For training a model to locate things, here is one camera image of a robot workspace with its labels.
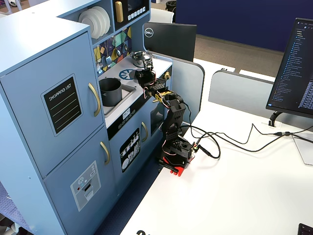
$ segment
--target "gold cabinet handle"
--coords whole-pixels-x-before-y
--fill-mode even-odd
[[[101,110],[101,108],[100,108],[100,104],[101,104],[101,103],[100,103],[100,98],[99,98],[99,96],[98,96],[97,91],[95,90],[95,88],[92,86],[91,83],[88,84],[88,87],[89,87],[89,89],[92,91],[94,97],[96,97],[96,100],[97,100],[97,105],[98,105],[98,107],[97,107],[97,110],[93,113],[93,115],[96,117],[96,116],[99,114],[100,110]]]
[[[166,80],[169,80],[170,78],[171,78],[170,72],[166,72],[165,75],[164,75],[165,81],[166,81]]]
[[[148,130],[144,122],[141,122],[141,125],[143,126],[143,128],[145,128],[145,131],[146,131],[146,137],[142,139],[142,142],[145,142],[148,138]]]
[[[104,151],[107,153],[108,160],[104,162],[104,165],[107,165],[110,162],[110,154],[108,152],[108,149],[106,148],[106,146],[104,145],[104,143],[102,141],[100,142],[100,145],[103,147]]]
[[[115,11],[116,11],[116,21],[122,23],[124,21],[123,4],[120,1],[115,2]]]

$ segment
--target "blue wall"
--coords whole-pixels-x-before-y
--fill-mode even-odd
[[[295,18],[313,19],[313,0],[178,0],[176,14],[198,34],[284,51]]]

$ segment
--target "monitor screen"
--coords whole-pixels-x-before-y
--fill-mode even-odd
[[[313,20],[296,19],[266,108],[313,118]]]
[[[197,26],[178,23],[145,23],[147,50],[193,62]]]

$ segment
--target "robotic arm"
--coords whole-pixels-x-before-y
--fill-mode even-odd
[[[195,146],[195,143],[190,144],[179,135],[186,107],[178,94],[168,90],[168,87],[156,79],[152,59],[143,60],[143,64],[144,69],[137,69],[135,78],[143,88],[145,95],[148,93],[153,96],[168,109],[167,117],[161,127],[165,142],[162,146],[164,156],[159,163],[170,169],[171,173],[180,176],[192,160]]]

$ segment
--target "white desk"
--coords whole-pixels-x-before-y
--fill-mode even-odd
[[[245,141],[251,124],[263,133],[297,131],[267,119],[207,103],[193,125],[225,132]],[[188,131],[185,137],[193,142]],[[275,137],[252,132],[249,149]],[[122,235],[296,235],[299,223],[313,227],[313,166],[304,165],[292,137],[283,137],[259,153],[244,152],[217,138],[222,156],[216,161],[201,150],[181,177],[163,169]],[[200,144],[213,155],[210,139]]]

